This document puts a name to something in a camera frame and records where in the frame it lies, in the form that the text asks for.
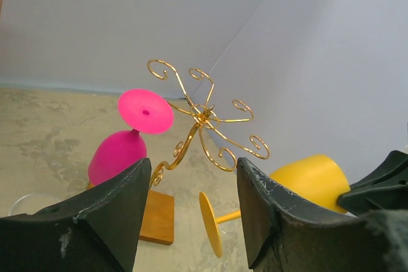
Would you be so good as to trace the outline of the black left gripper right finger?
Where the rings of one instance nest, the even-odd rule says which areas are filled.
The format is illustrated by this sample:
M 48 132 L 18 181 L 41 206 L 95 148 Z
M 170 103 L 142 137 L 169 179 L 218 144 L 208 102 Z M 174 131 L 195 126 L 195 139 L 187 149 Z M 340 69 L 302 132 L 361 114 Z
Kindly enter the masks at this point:
M 237 164 L 249 269 L 253 271 L 407 271 L 407 211 L 360 217 L 311 203 L 249 159 Z

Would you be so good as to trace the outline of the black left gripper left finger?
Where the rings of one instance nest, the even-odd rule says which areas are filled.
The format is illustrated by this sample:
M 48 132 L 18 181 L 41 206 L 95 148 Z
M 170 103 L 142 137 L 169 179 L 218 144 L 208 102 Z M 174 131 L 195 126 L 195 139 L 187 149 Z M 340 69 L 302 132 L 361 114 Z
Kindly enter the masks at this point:
M 1 271 L 132 271 L 151 163 L 28 215 L 1 218 Z

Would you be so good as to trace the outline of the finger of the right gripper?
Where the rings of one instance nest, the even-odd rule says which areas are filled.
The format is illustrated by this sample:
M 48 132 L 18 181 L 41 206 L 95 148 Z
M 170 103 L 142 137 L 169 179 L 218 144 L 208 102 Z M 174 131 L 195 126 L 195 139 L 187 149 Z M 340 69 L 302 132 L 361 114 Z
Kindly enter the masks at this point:
M 394 150 L 369 175 L 341 194 L 337 204 L 360 216 L 372 210 L 407 209 L 407 154 Z

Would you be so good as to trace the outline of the yellow plastic wine glass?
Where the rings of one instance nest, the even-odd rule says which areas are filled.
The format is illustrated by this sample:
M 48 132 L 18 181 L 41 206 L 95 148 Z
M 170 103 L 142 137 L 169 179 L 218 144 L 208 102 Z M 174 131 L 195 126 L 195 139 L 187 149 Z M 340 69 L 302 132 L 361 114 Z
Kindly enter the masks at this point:
M 323 208 L 341 214 L 347 212 L 337 204 L 337 199 L 351 190 L 350 184 L 337 163 L 326 155 L 312 155 L 287 164 L 274 171 L 270 178 Z M 219 225 L 240 218 L 241 211 L 216 217 L 204 192 L 199 193 L 199 203 L 208 240 L 215 255 L 220 258 L 222 239 Z

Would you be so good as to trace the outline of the clear wine glass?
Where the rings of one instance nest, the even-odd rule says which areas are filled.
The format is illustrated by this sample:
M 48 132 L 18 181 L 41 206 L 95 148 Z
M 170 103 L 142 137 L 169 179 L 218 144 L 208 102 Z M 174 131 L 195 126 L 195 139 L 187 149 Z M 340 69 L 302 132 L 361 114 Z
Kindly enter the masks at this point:
M 10 208 L 8 215 L 35 214 L 43 208 L 59 203 L 60 200 L 48 194 L 31 193 L 22 196 Z

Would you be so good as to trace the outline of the pink plastic wine glass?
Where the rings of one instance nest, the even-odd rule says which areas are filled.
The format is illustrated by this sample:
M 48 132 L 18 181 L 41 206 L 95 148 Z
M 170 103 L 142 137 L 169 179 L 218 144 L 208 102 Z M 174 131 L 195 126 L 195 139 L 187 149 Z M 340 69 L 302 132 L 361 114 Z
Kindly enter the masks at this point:
M 97 186 L 147 157 L 141 136 L 166 132 L 174 121 L 170 104 L 147 89 L 125 91 L 118 100 L 118 111 L 130 130 L 115 132 L 97 148 L 88 167 L 89 184 Z

